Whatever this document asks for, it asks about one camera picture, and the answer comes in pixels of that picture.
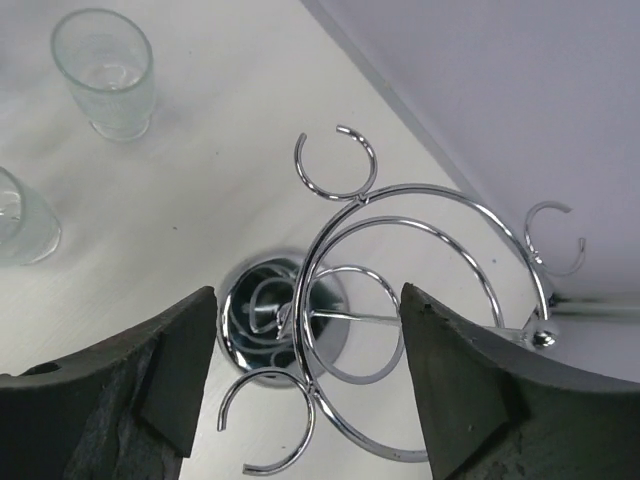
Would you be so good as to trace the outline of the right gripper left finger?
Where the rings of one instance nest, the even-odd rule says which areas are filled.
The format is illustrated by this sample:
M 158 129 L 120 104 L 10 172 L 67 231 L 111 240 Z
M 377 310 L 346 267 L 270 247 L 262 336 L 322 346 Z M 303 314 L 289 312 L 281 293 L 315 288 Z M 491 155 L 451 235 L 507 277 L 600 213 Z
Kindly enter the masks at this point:
M 216 342 L 204 286 L 76 353 L 1 376 L 4 479 L 176 479 Z

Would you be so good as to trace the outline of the clear patterned wine glass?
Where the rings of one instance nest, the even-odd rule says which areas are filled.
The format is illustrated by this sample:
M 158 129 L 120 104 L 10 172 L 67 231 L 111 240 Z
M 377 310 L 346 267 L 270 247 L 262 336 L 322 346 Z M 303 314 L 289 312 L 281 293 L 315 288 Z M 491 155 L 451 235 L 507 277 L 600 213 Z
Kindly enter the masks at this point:
M 1 266 L 37 263 L 59 246 L 62 229 L 34 189 L 1 168 Z

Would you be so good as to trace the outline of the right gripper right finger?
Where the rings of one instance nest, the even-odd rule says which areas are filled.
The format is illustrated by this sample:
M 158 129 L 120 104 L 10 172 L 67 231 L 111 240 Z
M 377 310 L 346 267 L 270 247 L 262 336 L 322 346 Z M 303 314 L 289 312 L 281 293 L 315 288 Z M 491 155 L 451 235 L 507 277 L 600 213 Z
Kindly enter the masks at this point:
M 433 478 L 638 478 L 637 383 L 531 352 L 410 283 L 400 317 Z

